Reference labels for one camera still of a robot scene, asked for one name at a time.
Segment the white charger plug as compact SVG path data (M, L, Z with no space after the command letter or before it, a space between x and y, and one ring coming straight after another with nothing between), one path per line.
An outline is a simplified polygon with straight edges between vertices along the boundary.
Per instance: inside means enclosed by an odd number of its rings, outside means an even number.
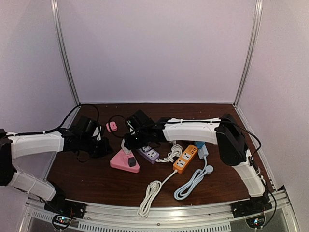
M131 153L131 150L125 147L125 140L124 140L124 139L123 139L122 142L121 142L121 149L122 149L122 151L123 151L126 155L128 155L128 154Z

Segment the purple power strip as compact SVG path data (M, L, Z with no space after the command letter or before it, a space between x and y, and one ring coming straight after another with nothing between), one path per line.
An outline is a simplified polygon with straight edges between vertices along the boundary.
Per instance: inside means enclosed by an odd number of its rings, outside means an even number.
M144 146L142 148L139 148L137 149L137 152L142 155L146 160L148 160L151 164L155 164L156 160L159 159L159 153L150 146Z

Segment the pink square plug adapter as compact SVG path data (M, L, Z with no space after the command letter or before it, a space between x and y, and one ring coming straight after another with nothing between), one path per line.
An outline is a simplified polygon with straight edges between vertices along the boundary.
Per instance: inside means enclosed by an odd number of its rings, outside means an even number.
M118 130L118 126L116 122L112 121L112 122L106 123L106 129L109 133L116 132Z

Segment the pink triangular socket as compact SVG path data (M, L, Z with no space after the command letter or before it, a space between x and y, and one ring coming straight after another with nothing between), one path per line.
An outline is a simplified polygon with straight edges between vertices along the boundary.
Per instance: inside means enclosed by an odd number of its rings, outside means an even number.
M110 160L110 166L115 169L131 172L131 173L138 173L140 171L140 166L136 160L135 167L129 167L128 165L128 158L134 157L133 153L126 155L122 150L114 155L114 157Z

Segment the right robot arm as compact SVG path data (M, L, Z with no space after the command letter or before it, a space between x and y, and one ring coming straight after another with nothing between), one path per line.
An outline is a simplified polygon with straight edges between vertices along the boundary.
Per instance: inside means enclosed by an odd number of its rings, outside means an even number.
M259 167L254 162L244 135L246 131L239 126L230 114L211 119L176 119L163 117L157 122L146 117L144 121L131 118L129 132L124 135L122 148L139 149L149 143L170 141L197 141L218 146L221 161L233 167L245 184L249 196L248 210L258 213L266 205L263 196Z

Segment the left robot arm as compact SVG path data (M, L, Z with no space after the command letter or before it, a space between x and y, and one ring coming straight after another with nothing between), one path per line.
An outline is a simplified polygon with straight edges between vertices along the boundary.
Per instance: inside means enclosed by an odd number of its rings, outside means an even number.
M48 181L36 178L13 165L13 160L41 153L86 152L90 158L101 158L113 153L108 138L99 129L77 132L60 128L54 132L7 133L0 130L0 184L12 186L28 194L36 195L60 215L66 214L69 203L58 196L59 190Z

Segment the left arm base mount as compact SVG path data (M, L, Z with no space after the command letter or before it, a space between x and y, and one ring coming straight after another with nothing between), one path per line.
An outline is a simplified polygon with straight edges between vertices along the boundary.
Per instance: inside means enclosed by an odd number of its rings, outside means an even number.
M44 209L53 213L58 213L70 218L83 219L86 210L86 204L76 201L66 200L64 191L55 183L51 183L56 190L56 194L51 201L40 198L44 204Z

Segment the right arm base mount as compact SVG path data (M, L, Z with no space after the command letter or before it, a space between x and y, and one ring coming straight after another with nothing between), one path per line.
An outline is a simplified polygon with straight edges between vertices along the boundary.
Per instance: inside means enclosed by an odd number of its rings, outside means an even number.
M260 197L250 197L248 200L231 203L234 218L258 214L270 209L272 209L272 204L267 192Z

